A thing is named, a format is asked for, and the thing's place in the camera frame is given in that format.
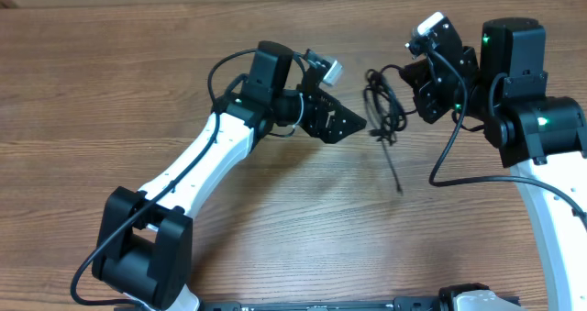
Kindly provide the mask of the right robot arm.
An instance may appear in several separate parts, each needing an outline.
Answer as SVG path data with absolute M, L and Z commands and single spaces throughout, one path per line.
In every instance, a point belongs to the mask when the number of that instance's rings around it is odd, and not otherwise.
M 401 78 L 427 123 L 451 113 L 478 119 L 500 153 L 533 229 L 551 310 L 586 307 L 586 116 L 577 101 L 547 93 L 546 31 L 534 18 L 482 26 L 479 48 L 462 43 L 437 12 L 414 28 L 413 62 Z

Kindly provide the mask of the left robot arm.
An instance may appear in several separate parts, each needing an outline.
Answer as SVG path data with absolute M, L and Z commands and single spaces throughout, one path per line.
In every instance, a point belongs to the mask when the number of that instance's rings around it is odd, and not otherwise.
M 221 95 L 212 95 L 205 127 L 162 173 L 137 191 L 118 187 L 105 203 L 95 250 L 85 270 L 118 291 L 116 309 L 200 310 L 188 286 L 194 220 L 228 172 L 246 159 L 274 128 L 301 128 L 309 137 L 336 144 L 366 121 L 324 91 L 343 73 L 334 58 L 299 53 L 268 40 L 248 51 L 252 63 Z

